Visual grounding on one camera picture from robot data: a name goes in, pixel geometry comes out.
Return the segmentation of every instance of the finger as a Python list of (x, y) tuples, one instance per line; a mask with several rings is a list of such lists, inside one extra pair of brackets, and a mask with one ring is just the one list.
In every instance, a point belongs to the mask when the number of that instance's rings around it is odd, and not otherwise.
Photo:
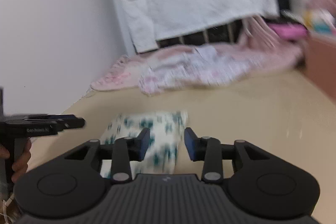
[(31, 147), (32, 147), (32, 142), (31, 142), (30, 139), (28, 139), (24, 151), (29, 152), (29, 150), (31, 149)]
[(24, 152), (20, 158), (14, 162), (13, 166), (12, 166), (12, 169), (13, 171), (18, 171), (20, 170), (21, 168), (23, 168), (29, 161), (29, 159), (31, 158), (31, 153), (30, 152)]
[(14, 175), (12, 176), (12, 182), (16, 182), (19, 177), (21, 177), (24, 173), (27, 172), (28, 169), (28, 164), (26, 164), (22, 169), (19, 171), (15, 172)]
[(2, 159), (8, 159), (10, 156), (8, 150), (3, 147), (3, 145), (0, 144), (0, 158)]

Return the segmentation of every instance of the pink blanket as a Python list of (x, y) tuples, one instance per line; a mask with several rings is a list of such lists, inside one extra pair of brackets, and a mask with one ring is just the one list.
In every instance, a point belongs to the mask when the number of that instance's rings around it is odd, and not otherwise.
[[(253, 77), (256, 75), (265, 75), (288, 70), (293, 68), (297, 64), (298, 60), (302, 58), (302, 49), (300, 46), (288, 41), (281, 40), (278, 35), (266, 25), (261, 17), (251, 17), (249, 19), (243, 20), (243, 23), (244, 29), (240, 34), (237, 44), (206, 44), (207, 46), (213, 46), (216, 50), (217, 56), (212, 57), (212, 60), (214, 58), (229, 57), (230, 62), (234, 62), (233, 67), (235, 69), (237, 67), (239, 68), (239, 64), (241, 62), (241, 67), (244, 69), (238, 70), (239, 73), (237, 74), (237, 78), (242, 74)], [(104, 77), (98, 81), (93, 82), (91, 84), (91, 88), (94, 90), (119, 90), (139, 86), (143, 92), (149, 95), (162, 92), (165, 90), (165, 87), (162, 87), (164, 84), (160, 82), (162, 79), (165, 79), (164, 83), (169, 82), (170, 84), (168, 85), (171, 85), (171, 83), (177, 81), (176, 79), (171, 78), (171, 75), (176, 73), (177, 65), (175, 66), (174, 62), (172, 63), (174, 57), (179, 60), (176, 62), (181, 62), (181, 56), (185, 56), (189, 60), (189, 63), (183, 62), (182, 70), (190, 72), (190, 68), (192, 67), (192, 70), (194, 70), (195, 66), (193, 66), (193, 61), (192, 59), (190, 60), (189, 56), (193, 56), (193, 53), (197, 52), (198, 48), (202, 48), (202, 46), (195, 47), (178, 45), (157, 50), (147, 58), (141, 58), (139, 56), (128, 58), (123, 56)], [(165, 60), (169, 60), (169, 66), (172, 66), (172, 71), (167, 70), (166, 67), (164, 72), (160, 69), (157, 69), (160, 67), (160, 64), (165, 64)], [(218, 75), (218, 63), (215, 65), (216, 75)], [(202, 69), (205, 69), (204, 72), (198, 71), (198, 77), (197, 79), (195, 78), (194, 84), (199, 85), (202, 83), (202, 81), (208, 82), (207, 84), (209, 84), (208, 78), (205, 80), (200, 80), (199, 76), (205, 72), (208, 73), (212, 68), (210, 66), (209, 68)], [(176, 85), (179, 88), (181, 88), (180, 71), (181, 66), (179, 69), (179, 84)], [(226, 68), (226, 66), (223, 66), (219, 71), (220, 73), (218, 77), (221, 77), (225, 74), (230, 74), (232, 73), (232, 66), (231, 68)], [(192, 78), (189, 77), (188, 81), (185, 81), (186, 86), (193, 85), (193, 83), (190, 83), (190, 79)], [(226, 82), (224, 82), (222, 79), (218, 79), (216, 82), (219, 84), (226, 84)]]

